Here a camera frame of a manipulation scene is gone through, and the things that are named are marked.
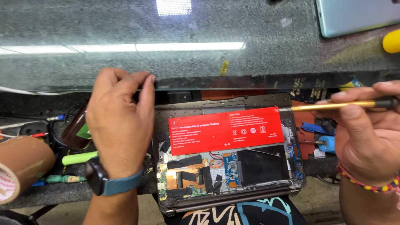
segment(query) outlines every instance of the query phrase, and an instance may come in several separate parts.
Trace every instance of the hand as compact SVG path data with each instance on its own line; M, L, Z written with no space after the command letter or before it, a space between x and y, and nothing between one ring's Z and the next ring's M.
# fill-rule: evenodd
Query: hand
M370 100L385 95L400 98L400 81L381 82L332 95L329 102ZM343 167L364 184L382 187L392 182L400 169L400 106L395 110L364 110L349 105L339 111L314 111L317 117L338 121L336 155Z
M86 121L110 179L138 173L154 126L154 82L148 71L102 69L94 83ZM139 102L132 96L142 86Z

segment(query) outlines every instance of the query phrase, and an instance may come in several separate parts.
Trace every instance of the colorful thread bracelet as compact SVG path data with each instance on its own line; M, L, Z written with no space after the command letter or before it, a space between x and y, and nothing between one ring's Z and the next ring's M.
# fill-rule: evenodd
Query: colorful thread bracelet
M359 182L358 180L356 180L349 172L347 172L343 166L338 163L338 172L340 173L340 175L342 177L347 178L351 183L365 189L365 190L369 190L369 191L373 191L375 193L392 193L392 192L396 192L396 194L400 197L400 177L399 174L397 173L396 176L394 177L393 181L383 187L372 187L366 184L363 184L362 182ZM400 210L400 200L397 203L397 209Z

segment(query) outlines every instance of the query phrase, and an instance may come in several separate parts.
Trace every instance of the left hand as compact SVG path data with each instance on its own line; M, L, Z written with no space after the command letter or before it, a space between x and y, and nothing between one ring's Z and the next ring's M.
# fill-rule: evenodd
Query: left hand
M148 71L130 74L102 69L95 81L86 121L110 179L137 174L153 134L154 82ZM139 102L132 96L139 86Z

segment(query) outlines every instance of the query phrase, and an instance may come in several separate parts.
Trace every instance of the red battery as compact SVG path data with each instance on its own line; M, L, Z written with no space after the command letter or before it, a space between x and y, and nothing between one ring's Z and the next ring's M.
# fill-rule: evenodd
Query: red battery
M169 118L171 154L284 142L278 107Z

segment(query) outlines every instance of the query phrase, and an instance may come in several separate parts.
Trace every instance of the watch strap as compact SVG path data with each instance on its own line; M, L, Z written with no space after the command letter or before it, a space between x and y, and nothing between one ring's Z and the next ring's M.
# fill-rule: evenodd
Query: watch strap
M104 191L102 195L114 195L132 190L142 179L142 173L143 167L137 174L133 176L111 179L104 182Z

